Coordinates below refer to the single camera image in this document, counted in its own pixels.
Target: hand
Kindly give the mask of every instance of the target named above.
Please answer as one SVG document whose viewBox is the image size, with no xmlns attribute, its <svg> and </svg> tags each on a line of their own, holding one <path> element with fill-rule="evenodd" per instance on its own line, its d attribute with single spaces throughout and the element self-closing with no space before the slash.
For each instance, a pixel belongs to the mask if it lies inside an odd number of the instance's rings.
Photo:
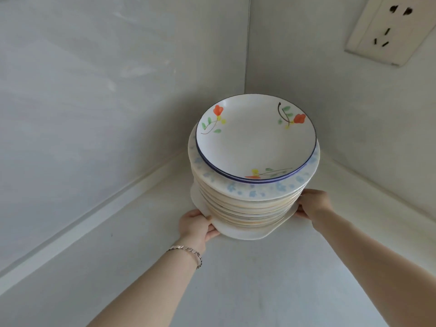
<svg viewBox="0 0 436 327">
<path fill-rule="evenodd" d="M 188 211 L 180 218 L 179 232 L 177 244 L 191 247 L 200 254 L 206 250 L 206 242 L 220 234 L 211 224 L 211 217 L 205 218 L 200 210 Z"/>
<path fill-rule="evenodd" d="M 312 220 L 320 211 L 333 211 L 328 194 L 316 189 L 303 189 L 297 200 L 299 206 L 295 215 Z"/>
</svg>

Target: person's left arm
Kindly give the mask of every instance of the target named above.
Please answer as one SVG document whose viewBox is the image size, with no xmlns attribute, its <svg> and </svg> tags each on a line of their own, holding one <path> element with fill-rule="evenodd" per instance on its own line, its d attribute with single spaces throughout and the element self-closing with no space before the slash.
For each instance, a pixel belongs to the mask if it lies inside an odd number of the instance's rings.
<svg viewBox="0 0 436 327">
<path fill-rule="evenodd" d="M 200 254 L 206 250 L 206 242 L 219 234 L 199 210 L 182 216 L 179 232 L 180 238 L 174 245 L 193 248 Z M 169 326 L 197 263 L 194 253 L 183 249 L 167 251 L 88 327 Z"/>
</svg>

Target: red flower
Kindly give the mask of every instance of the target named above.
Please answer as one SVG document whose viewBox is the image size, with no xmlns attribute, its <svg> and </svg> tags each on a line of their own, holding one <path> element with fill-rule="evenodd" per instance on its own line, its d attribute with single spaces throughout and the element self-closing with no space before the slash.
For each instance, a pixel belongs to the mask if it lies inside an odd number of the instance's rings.
<svg viewBox="0 0 436 327">
<path fill-rule="evenodd" d="M 294 118 L 294 123 L 296 123 L 296 124 L 303 124 L 305 119 L 306 119 L 306 115 L 305 114 L 298 114 Z"/>
<path fill-rule="evenodd" d="M 215 109 L 214 109 L 214 114 L 215 115 L 217 115 L 217 117 L 219 116 L 219 115 L 221 115 L 221 113 L 222 113 L 222 111 L 224 110 L 224 108 L 223 107 L 220 107 L 218 104 L 215 106 Z"/>
</svg>

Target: socket hole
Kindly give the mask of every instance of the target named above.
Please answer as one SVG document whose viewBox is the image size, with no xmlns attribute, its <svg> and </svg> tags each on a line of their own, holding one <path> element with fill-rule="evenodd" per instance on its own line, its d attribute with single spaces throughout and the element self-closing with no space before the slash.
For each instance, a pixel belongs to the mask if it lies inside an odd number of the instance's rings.
<svg viewBox="0 0 436 327">
<path fill-rule="evenodd" d="M 407 9 L 403 13 L 403 16 L 410 15 L 412 11 L 413 9 L 411 7 L 407 7 Z"/>
</svg>

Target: bottom plate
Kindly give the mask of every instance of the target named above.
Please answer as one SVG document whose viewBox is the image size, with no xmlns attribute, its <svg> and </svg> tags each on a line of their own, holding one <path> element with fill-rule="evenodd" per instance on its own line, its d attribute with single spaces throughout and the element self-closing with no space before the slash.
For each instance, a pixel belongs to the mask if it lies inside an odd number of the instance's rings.
<svg viewBox="0 0 436 327">
<path fill-rule="evenodd" d="M 245 228 L 229 225 L 221 219 L 214 217 L 208 209 L 204 198 L 201 196 L 201 193 L 198 189 L 198 184 L 195 182 L 191 187 L 191 199 L 194 205 L 197 207 L 197 209 L 200 210 L 203 215 L 212 215 L 212 225 L 214 225 L 221 234 L 226 235 L 230 238 L 236 238 L 238 240 L 259 240 L 261 238 L 264 238 L 281 224 L 283 224 L 286 220 L 288 220 L 297 211 L 298 208 L 298 204 L 294 203 L 291 206 L 291 209 L 289 209 L 289 211 L 285 214 L 285 216 L 273 225 L 258 228 Z"/>
</svg>

